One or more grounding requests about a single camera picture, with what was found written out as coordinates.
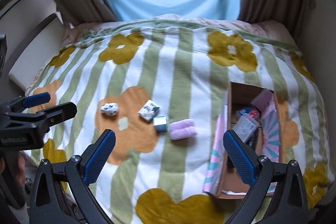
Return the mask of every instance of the cardboard box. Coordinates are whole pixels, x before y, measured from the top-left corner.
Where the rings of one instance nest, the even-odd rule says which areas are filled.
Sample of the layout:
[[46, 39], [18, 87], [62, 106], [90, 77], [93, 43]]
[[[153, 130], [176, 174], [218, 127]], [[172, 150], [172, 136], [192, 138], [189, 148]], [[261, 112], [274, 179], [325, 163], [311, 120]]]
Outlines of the cardboard box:
[[[262, 91], [264, 91], [263, 88], [253, 85], [246, 85], [234, 82], [230, 82], [228, 85], [227, 94], [223, 100], [221, 113], [218, 117], [214, 146], [212, 150], [208, 173], [206, 175], [206, 181], [203, 185], [204, 191], [213, 194], [217, 198], [242, 199], [245, 197], [246, 192], [250, 189], [249, 185], [242, 182], [235, 168], [228, 170], [228, 155], [224, 150], [222, 139], [224, 132], [226, 130], [232, 129], [235, 126], [237, 122], [236, 111], [243, 108], [244, 106], [250, 105], [251, 101], [255, 97], [257, 97]], [[274, 94], [274, 96], [271, 95], [273, 102], [271, 102], [271, 104], [267, 106], [267, 109], [269, 110], [271, 108], [270, 110], [273, 111], [273, 121], [274, 119], [278, 121], [278, 124], [276, 125], [274, 130], [278, 130], [278, 145], [280, 146], [281, 131], [280, 122], [278, 119], [278, 101], [276, 94], [272, 90], [270, 91]], [[267, 125], [268, 118], [271, 117], [267, 116], [269, 115], [268, 110], [262, 111], [261, 117], [257, 119], [259, 129], [258, 141], [255, 149], [257, 155], [261, 155], [261, 152], [263, 150], [263, 125]], [[278, 161], [280, 151], [281, 149], [279, 147], [277, 152], [278, 158], [275, 157], [273, 161]], [[274, 189], [272, 189], [270, 187], [269, 193], [272, 193], [274, 191]]]

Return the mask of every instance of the metal bolt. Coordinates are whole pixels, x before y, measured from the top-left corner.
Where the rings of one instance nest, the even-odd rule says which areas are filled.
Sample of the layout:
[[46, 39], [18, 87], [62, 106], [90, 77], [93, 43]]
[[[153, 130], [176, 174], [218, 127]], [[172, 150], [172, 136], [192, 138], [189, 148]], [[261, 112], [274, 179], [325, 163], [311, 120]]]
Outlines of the metal bolt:
[[259, 160], [260, 160], [261, 162], [266, 162], [266, 161], [268, 160], [268, 158], [267, 158], [266, 156], [264, 156], [264, 155], [261, 155], [261, 156], [259, 157]]
[[41, 160], [41, 164], [42, 164], [42, 165], [47, 165], [47, 164], [48, 164], [48, 160], [47, 160], [47, 159], [43, 159], [43, 160]]
[[78, 162], [80, 158], [81, 158], [81, 157], [80, 157], [79, 155], [73, 155], [73, 156], [71, 157], [71, 161], [73, 161], [73, 162]]
[[299, 164], [297, 163], [296, 160], [291, 160], [291, 165], [293, 165], [293, 166], [298, 166]]

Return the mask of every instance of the open box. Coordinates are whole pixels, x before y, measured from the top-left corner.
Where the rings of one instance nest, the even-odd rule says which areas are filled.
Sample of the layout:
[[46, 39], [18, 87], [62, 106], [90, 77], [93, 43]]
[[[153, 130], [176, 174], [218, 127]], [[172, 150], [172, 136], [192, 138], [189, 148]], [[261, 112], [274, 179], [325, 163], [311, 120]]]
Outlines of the open box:
[[[261, 94], [269, 92], [264, 88], [229, 82], [226, 96], [223, 100], [221, 112], [217, 120], [216, 134], [211, 153], [208, 172], [203, 185], [205, 192], [213, 194], [217, 198], [242, 199], [250, 186], [244, 184], [240, 179], [236, 169], [227, 168], [228, 155], [223, 147], [223, 135], [226, 130], [232, 129], [237, 122], [236, 111], [251, 104], [251, 102]], [[280, 122], [278, 119], [278, 101], [275, 92], [270, 90], [271, 100], [267, 106], [262, 107], [261, 117], [258, 122], [258, 140], [255, 152], [257, 155], [266, 155], [271, 161], [279, 161], [280, 149]], [[269, 151], [269, 141], [275, 147], [274, 151]], [[271, 185], [268, 193], [272, 193], [275, 185]]]

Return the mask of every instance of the floral blanket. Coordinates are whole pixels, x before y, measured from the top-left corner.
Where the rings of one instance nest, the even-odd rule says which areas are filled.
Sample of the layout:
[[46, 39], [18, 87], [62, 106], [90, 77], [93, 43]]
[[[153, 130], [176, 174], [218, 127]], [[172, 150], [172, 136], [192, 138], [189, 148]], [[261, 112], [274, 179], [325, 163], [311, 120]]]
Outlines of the floral blanket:
[[[51, 94], [32, 112], [72, 101], [78, 113], [51, 128], [43, 149], [27, 153], [35, 162], [64, 161], [110, 128], [116, 146], [90, 189], [114, 223], [224, 223], [236, 202], [212, 199], [202, 185], [229, 81], [276, 91], [281, 161], [299, 162], [313, 207], [334, 180], [321, 95], [295, 45], [239, 30], [155, 19], [84, 31], [28, 92]], [[198, 135], [157, 134], [137, 114], [149, 98], [168, 123], [193, 119]], [[111, 102], [120, 107], [114, 118], [100, 112]]]

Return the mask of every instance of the pink plush object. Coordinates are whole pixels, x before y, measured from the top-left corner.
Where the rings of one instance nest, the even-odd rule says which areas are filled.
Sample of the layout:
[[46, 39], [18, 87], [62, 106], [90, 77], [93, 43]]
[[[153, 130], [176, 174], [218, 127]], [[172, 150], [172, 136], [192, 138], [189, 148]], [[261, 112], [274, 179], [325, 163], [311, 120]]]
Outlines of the pink plush object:
[[181, 140], [197, 135], [195, 122], [192, 119], [185, 119], [178, 122], [172, 122], [169, 126], [169, 135], [172, 140]]
[[178, 122], [172, 122], [169, 125], [169, 131], [183, 129], [186, 127], [194, 127], [194, 126], [195, 126], [195, 122], [193, 119], [185, 119], [185, 120], [178, 121]]

